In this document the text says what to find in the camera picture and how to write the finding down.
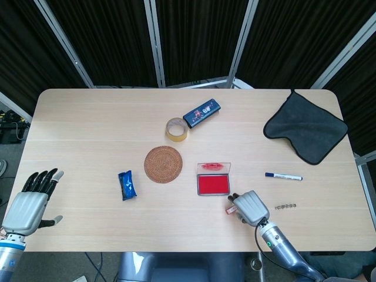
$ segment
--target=wooden table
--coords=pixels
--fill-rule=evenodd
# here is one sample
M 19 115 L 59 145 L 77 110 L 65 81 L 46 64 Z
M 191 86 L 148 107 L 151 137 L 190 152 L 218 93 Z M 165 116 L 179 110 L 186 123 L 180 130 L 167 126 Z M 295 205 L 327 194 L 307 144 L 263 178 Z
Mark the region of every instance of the wooden table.
M 327 90 L 297 90 L 342 118 Z M 263 126 L 289 90 L 51 89 L 41 94 L 12 191 L 35 171 L 65 175 L 45 219 L 55 227 L 27 238 L 28 251 L 256 251 L 253 228 L 224 212 L 226 196 L 197 195 L 200 162 L 231 162 L 231 192 L 255 190 L 300 251 L 371 250 L 376 233 L 346 136 L 317 166 Z M 215 98 L 222 109 L 174 143 L 166 122 Z M 152 182 L 143 169 L 154 147 L 176 148 L 179 177 Z M 138 197 L 122 201 L 118 173 L 132 170 Z M 302 182 L 265 178 L 296 174 Z M 295 203 L 295 209 L 275 206 Z

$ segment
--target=candy wrapper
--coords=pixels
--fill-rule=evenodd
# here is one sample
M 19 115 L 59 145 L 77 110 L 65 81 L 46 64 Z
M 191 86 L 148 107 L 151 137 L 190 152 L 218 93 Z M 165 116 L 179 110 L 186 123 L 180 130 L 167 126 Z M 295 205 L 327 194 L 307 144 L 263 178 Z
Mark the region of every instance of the candy wrapper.
M 132 182 L 132 171 L 128 170 L 127 172 L 121 172 L 118 175 L 120 186 L 122 188 L 123 201 L 137 196 L 135 187 Z

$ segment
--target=gray microfiber cloth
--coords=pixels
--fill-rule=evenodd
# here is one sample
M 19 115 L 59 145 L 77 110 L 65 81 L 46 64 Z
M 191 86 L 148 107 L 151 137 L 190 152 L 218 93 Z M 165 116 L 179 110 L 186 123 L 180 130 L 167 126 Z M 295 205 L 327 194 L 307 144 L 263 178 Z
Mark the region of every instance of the gray microfiber cloth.
M 311 165 L 319 164 L 346 133 L 342 120 L 294 90 L 264 127 L 267 138 L 287 138 L 298 156 Z

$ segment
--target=black cable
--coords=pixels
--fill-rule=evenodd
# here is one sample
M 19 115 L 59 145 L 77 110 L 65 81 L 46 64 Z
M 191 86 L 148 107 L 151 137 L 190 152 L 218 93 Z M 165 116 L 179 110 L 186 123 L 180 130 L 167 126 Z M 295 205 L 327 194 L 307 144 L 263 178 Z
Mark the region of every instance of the black cable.
M 8 202 L 9 202 L 9 200 L 6 201 L 4 204 L 0 204 L 0 207 L 5 206 L 6 204 L 8 204 Z
M 255 239 L 255 241 L 256 241 L 256 245 L 257 245 L 258 249 L 260 250 L 260 253 L 261 253 L 261 254 L 262 254 L 262 255 L 263 255 L 268 261 L 270 261 L 271 263 L 274 263 L 275 265 L 277 265 L 277 266 L 279 266 L 279 267 L 281 267 L 281 268 L 283 268 L 283 269 L 285 269 L 285 270 L 287 270 L 287 271 L 290 271 L 290 272 L 295 273 L 295 274 L 297 274 L 297 275 L 301 275 L 301 276 L 307 277 L 307 278 L 309 278 L 309 279 L 312 279 L 313 281 L 316 281 L 316 279 L 315 279 L 315 278 L 312 278 L 311 276 L 305 275 L 305 274 L 303 274 L 303 273 L 296 272 L 296 271 L 294 271 L 294 270 L 291 270 L 291 269 L 288 269 L 287 267 L 282 266 L 282 265 L 279 264 L 279 263 L 276 263 L 274 260 L 272 260 L 271 258 L 269 258 L 269 257 L 264 253 L 264 251 L 261 249 L 261 247 L 260 247 L 260 245 L 259 245 L 259 241 L 258 241 L 258 239 L 257 239 L 257 229 L 258 229 L 259 226 L 260 226 L 263 222 L 265 222 L 265 221 L 266 221 L 266 217 L 263 217 L 263 219 L 261 219 L 260 222 L 257 223 L 257 226 L 256 226 L 256 228 L 254 229 L 254 239 Z
M 102 272 L 99 271 L 99 269 L 97 268 L 97 266 L 95 265 L 95 263 L 92 261 L 92 259 L 89 257 L 88 253 L 85 252 L 85 256 L 89 259 L 90 263 L 94 266 L 94 268 L 96 269 L 96 271 L 99 273 L 99 275 L 103 278 L 104 282 L 107 282 L 107 280 L 105 279 L 105 277 L 103 276 Z
M 116 282 L 116 280 L 118 279 L 118 275 L 119 275 L 119 272 L 116 273 L 115 277 L 113 278 L 112 282 Z
M 100 265 L 99 265 L 99 271 L 102 270 L 102 266 L 103 266 L 103 253 L 100 252 Z M 95 279 L 94 279 L 94 282 L 96 282 L 96 280 L 98 279 L 99 277 L 99 272 L 96 273 L 95 275 Z

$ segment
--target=black curtain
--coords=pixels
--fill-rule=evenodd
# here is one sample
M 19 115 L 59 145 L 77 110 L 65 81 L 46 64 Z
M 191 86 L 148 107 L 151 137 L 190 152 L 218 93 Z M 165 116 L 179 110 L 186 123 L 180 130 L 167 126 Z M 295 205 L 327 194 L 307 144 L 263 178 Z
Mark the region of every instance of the black curtain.
M 166 85 L 227 76 L 248 0 L 157 0 Z
M 352 150 L 376 150 L 376 35 L 373 35 L 325 85 L 340 103 Z
M 260 0 L 236 77 L 310 88 L 375 11 L 374 0 Z
M 94 85 L 157 86 L 142 0 L 48 0 Z
M 2 0 L 0 90 L 30 115 L 49 88 L 85 88 L 71 60 L 30 0 Z

